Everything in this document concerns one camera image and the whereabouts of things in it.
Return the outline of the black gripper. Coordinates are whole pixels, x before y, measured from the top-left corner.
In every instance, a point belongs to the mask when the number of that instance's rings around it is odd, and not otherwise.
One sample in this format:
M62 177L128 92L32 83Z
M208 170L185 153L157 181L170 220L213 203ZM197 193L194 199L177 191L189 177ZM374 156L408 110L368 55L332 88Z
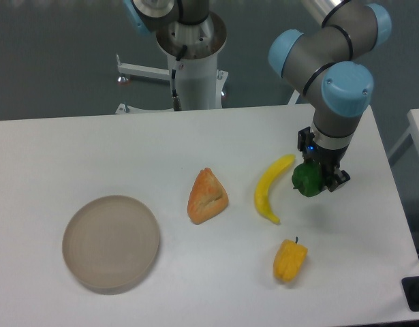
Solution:
M345 170L339 168L347 146L331 149L328 145L319 145L317 136L311 127L306 127L298 132L297 147L302 153L304 164L315 161L323 168L329 169L331 173L325 178L326 188L329 192L340 189L351 179Z

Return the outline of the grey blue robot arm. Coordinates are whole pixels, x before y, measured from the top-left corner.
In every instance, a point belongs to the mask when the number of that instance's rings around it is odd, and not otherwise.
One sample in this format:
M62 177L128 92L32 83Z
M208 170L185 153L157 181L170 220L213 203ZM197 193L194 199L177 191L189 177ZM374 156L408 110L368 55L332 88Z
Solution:
M226 26L208 1L125 1L134 28L154 33L168 59L168 82L176 111L215 109L217 56L227 40ZM306 197L334 191L349 181L340 168L374 81L356 58L383 44L392 22L378 4L358 1L304 1L320 24L310 36L290 29L272 43L268 62L314 107L310 126L298 133L303 163L292 183Z

